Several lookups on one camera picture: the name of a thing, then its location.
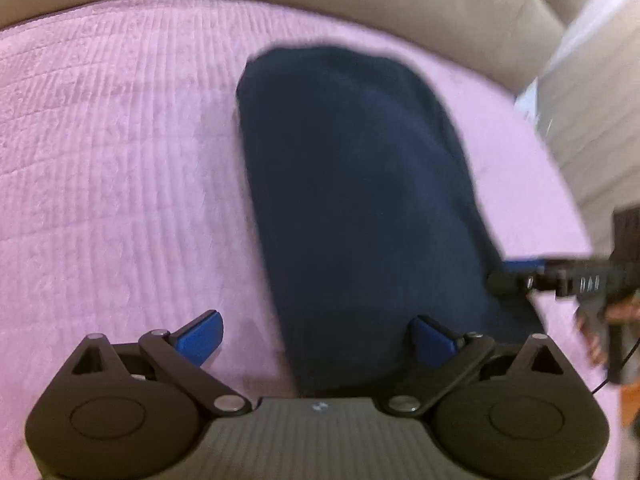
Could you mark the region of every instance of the silver screw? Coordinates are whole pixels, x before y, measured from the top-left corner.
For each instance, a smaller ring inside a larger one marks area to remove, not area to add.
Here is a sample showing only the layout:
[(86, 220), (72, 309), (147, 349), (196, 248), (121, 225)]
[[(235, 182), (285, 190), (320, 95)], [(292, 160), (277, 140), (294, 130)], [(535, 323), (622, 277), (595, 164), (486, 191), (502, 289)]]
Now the silver screw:
[(221, 412), (238, 412), (244, 408), (244, 399), (237, 395), (222, 395), (213, 401), (213, 405)]
[(389, 407), (398, 413), (411, 413), (420, 408), (420, 401), (409, 395), (398, 395), (389, 399)]
[(329, 405), (326, 402), (315, 402), (311, 405), (311, 408), (315, 411), (315, 412), (325, 412), (326, 410), (329, 409)]

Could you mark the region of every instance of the pink mattress cover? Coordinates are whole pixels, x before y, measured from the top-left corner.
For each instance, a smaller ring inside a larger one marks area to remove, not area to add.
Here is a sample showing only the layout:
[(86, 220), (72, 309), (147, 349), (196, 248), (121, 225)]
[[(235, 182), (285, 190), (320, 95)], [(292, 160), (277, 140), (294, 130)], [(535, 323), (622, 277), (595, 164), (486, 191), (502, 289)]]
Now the pink mattress cover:
[[(225, 341), (206, 368), (252, 397), (292, 392), (260, 260), (236, 129), (246, 60), (338, 43), (403, 60), (462, 136), (506, 256), (588, 253), (556, 165), (513, 97), (386, 34), (229, 0), (108, 0), (0, 32), (0, 479), (35, 479), (23, 428), (89, 332), (130, 342), (208, 308)], [(575, 305), (536, 298), (589, 386)], [(596, 473), (616, 478), (618, 391)]]

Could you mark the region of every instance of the folded navy garment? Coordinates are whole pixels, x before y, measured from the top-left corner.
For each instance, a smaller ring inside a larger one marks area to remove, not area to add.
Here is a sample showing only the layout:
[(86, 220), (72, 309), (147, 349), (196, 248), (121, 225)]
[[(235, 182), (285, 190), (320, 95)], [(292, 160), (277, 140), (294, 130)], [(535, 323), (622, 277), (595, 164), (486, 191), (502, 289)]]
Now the folded navy garment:
[(486, 291), (501, 258), (454, 127), (414, 72), (342, 48), (277, 48), (249, 62), (238, 102), (300, 394), (393, 374), (418, 314), (500, 342), (543, 330), (526, 298)]

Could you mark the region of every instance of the wrinkled pink fabric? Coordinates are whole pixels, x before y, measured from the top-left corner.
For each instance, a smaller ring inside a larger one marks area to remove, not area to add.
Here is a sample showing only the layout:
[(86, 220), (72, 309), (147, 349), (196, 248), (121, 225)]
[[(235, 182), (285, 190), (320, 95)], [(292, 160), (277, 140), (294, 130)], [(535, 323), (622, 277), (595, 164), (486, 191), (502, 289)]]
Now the wrinkled pink fabric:
[[(388, 35), (228, 0), (109, 0), (0, 32), (0, 479), (35, 479), (23, 437), (78, 342), (225, 319), (207, 370), (250, 396), (290, 394), (236, 130), (236, 82), (274, 44), (385, 53), (428, 79), (463, 138), (486, 221), (508, 256), (587, 253), (566, 186), (513, 99)], [(575, 305), (539, 298), (589, 386)], [(617, 391), (598, 394), (616, 477)]]

